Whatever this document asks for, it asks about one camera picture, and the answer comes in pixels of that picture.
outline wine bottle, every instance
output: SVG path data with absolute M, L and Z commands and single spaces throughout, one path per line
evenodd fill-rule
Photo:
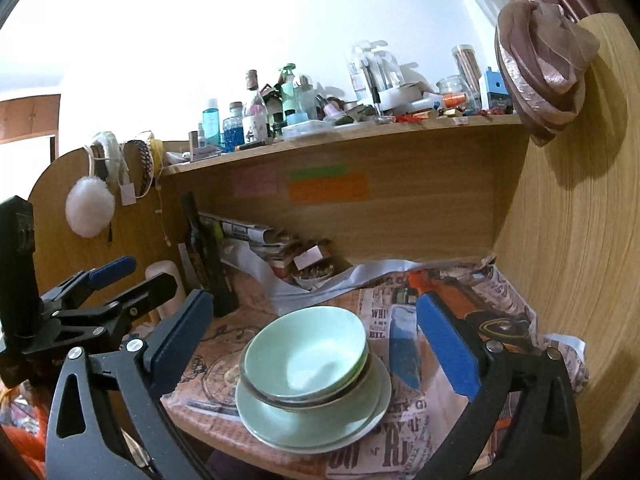
M 184 237 L 189 259 L 193 264 L 202 288 L 213 295 L 213 315 L 223 317 L 238 309 L 238 295 L 220 261 L 218 243 L 213 234 L 202 224 L 195 197 L 190 191 L 181 199 L 182 210 L 189 222 Z
M 269 113 L 258 88 L 258 73 L 255 70 L 246 73 L 246 89 L 249 95 L 242 111 L 242 127 L 244 142 L 248 144 L 269 137 Z

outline stacked dishes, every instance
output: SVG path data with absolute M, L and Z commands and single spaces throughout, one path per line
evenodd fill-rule
M 244 349 L 236 405 L 258 440 L 300 454 L 348 446 L 369 433 L 391 400 L 383 362 L 360 319 L 314 306 L 265 327 Z

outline glass bottle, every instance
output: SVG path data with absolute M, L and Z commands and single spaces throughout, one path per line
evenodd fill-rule
M 242 128 L 242 103 L 235 101 L 229 105 L 231 117 L 222 121 L 223 149 L 229 153 L 236 150 L 236 146 L 244 144 L 244 129 Z
M 282 137 L 282 129 L 287 126 L 282 112 L 276 112 L 273 115 L 273 137 L 275 139 Z
M 184 237 L 189 259 L 202 288 L 213 295 L 213 315 L 223 317 L 238 309 L 238 296 L 231 286 L 225 267 L 220 261 L 218 244 L 202 222 L 192 192 L 181 197 L 182 210 L 189 227 Z
M 246 73 L 246 88 L 249 95 L 242 111 L 244 142 L 266 140 L 269 137 L 269 115 L 258 89 L 258 73 L 255 70 Z

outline box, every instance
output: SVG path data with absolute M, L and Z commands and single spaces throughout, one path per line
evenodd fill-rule
M 513 107 L 511 96 L 507 92 L 502 75 L 500 72 L 492 72 L 491 67 L 480 78 L 480 97 L 483 110 L 499 108 L 505 111 L 508 107 Z
M 328 249 L 323 245 L 316 245 L 311 247 L 309 250 L 303 252 L 299 256 L 293 258 L 293 263 L 296 266 L 297 270 L 306 269 L 308 266 L 321 262 L 325 258 L 329 258 L 331 254 L 329 254 Z

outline blue bottle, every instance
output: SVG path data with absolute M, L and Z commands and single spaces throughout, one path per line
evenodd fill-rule
M 209 99 L 207 109 L 202 113 L 202 127 L 207 146 L 212 144 L 220 146 L 220 111 L 217 99 Z

